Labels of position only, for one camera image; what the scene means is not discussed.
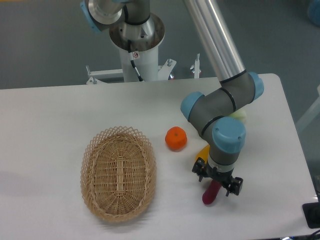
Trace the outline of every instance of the robotic arm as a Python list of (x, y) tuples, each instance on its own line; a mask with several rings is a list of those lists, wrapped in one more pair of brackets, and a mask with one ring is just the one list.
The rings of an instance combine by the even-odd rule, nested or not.
[(192, 171), (212, 178), (229, 193), (239, 195), (243, 179), (232, 177), (235, 162), (245, 144), (246, 129), (229, 116), (253, 102), (264, 91), (256, 73), (248, 73), (226, 27), (216, 0), (184, 0), (195, 23), (221, 88), (204, 96), (188, 95), (181, 104), (185, 118), (210, 145), (207, 162), (198, 158)]
[[(149, 65), (136, 65), (123, 53), (140, 51), (142, 54), (156, 48), (158, 58), (157, 46), (165, 33), (161, 20), (150, 14), (150, 0), (86, 1), (81, 7), (91, 28), (99, 31), (110, 28), (113, 43), (122, 50), (121, 58), (127, 58), (127, 63), (121, 59), (123, 72), (129, 73), (127, 77), (124, 74), (125, 82), (130, 82), (126, 78), (140, 73), (146, 81), (152, 80), (155, 74), (149, 73), (157, 73), (158, 59), (154, 63), (148, 60)], [(181, 103), (185, 118), (210, 145), (207, 161), (198, 158), (192, 171), (199, 181), (214, 179), (227, 190), (226, 195), (238, 195), (243, 180), (233, 178), (232, 172), (245, 144), (246, 129), (240, 121), (226, 116), (260, 97), (264, 84), (256, 73), (246, 71), (216, 0), (183, 1), (221, 83), (221, 88), (209, 95), (193, 92)]]

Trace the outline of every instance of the yellow object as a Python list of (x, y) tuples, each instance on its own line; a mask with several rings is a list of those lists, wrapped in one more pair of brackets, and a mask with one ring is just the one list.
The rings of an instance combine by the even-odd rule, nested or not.
[(237, 119), (240, 122), (242, 122), (243, 124), (246, 124), (247, 113), (243, 108), (240, 108), (239, 110), (237, 110), (234, 113), (230, 114), (229, 117)]
[(208, 155), (209, 155), (210, 145), (205, 146), (195, 157), (195, 160), (197, 161), (198, 158), (202, 158), (205, 163), (208, 161)]

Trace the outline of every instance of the light blue joint cover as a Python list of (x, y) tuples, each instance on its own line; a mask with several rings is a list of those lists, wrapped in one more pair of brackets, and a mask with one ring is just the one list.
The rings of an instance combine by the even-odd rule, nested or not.
[(91, 17), (90, 17), (90, 14), (89, 14), (89, 12), (88, 12), (88, 10), (87, 10), (87, 8), (86, 8), (85, 0), (83, 0), (83, 1), (80, 3), (80, 7), (81, 7), (81, 9), (82, 9), (82, 11), (83, 11), (83, 14), (84, 14), (87, 22), (88, 22), (89, 25), (90, 25), (90, 28), (93, 30), (93, 32), (94, 32), (95, 34), (101, 33), (101, 31), (97, 28), (97, 26), (95, 25), (94, 21), (93, 21), (93, 20), (91, 19)]
[(195, 91), (186, 96), (185, 99), (182, 101), (180, 110), (183, 113), (184, 117), (188, 120), (188, 122), (192, 108), (194, 107), (198, 99), (202, 96), (204, 95), (201, 92)]
[(248, 74), (250, 74), (251, 77), (253, 78), (254, 85), (255, 85), (255, 94), (254, 94), (254, 99), (253, 99), (253, 101), (254, 101), (264, 93), (265, 86), (264, 86), (264, 82), (262, 81), (262, 79), (259, 77), (258, 74), (256, 74), (253, 71), (248, 72)]
[(227, 154), (236, 154), (245, 145), (246, 128), (242, 122), (233, 117), (223, 117), (216, 121), (212, 129), (215, 145)]
[(312, 0), (308, 7), (308, 16), (311, 22), (320, 26), (320, 0)]

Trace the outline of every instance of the screw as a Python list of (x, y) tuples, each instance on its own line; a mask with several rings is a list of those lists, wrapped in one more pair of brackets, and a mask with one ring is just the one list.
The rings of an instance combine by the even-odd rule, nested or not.
[(168, 63), (168, 67), (171, 67), (172, 62), (173, 62), (173, 61), (172, 61), (172, 59), (171, 59), (171, 58), (169, 58), (169, 59), (168, 59), (168, 61), (167, 61), (167, 63)]
[(195, 75), (195, 65), (192, 64), (191, 67), (190, 67), (190, 72), (192, 75)]
[(169, 75), (168, 80), (172, 80), (172, 79), (175, 79), (175, 75), (171, 72), (170, 75)]

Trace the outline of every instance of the red object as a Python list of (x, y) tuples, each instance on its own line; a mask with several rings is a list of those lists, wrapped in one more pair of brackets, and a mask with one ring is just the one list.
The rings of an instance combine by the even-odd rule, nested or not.
[(219, 190), (221, 188), (221, 184), (218, 181), (212, 180), (208, 189), (202, 195), (202, 201), (205, 205), (212, 204), (216, 199)]

